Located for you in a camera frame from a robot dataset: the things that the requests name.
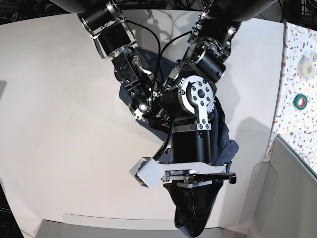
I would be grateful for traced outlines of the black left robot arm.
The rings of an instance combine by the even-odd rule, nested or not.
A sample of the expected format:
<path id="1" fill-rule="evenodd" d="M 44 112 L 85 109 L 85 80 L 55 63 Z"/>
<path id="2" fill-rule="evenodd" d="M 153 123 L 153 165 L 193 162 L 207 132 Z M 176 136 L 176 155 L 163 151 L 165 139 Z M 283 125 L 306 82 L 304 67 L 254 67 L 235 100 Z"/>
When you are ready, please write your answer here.
<path id="1" fill-rule="evenodd" d="M 175 205 L 175 226 L 190 238 L 206 227 L 238 145 L 228 136 L 216 85 L 224 76 L 231 42 L 241 24 L 272 5 L 270 0 L 215 0 L 201 12 L 189 47 L 161 87 L 168 136 L 135 174 L 146 186 L 159 181 Z"/>

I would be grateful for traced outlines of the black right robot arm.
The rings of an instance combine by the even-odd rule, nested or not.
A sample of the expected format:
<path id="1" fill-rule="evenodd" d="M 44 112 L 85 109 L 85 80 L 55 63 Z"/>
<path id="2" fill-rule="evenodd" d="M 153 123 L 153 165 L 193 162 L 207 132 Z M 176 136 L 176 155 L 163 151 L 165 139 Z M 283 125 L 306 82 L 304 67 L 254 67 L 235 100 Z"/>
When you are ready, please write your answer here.
<path id="1" fill-rule="evenodd" d="M 135 119 L 167 133 L 169 116 L 159 105 L 163 82 L 161 53 L 147 59 L 134 48 L 137 41 L 129 21 L 113 0 L 55 0 L 53 3 L 77 14 L 100 57 L 111 60 L 114 76 L 127 94 Z"/>

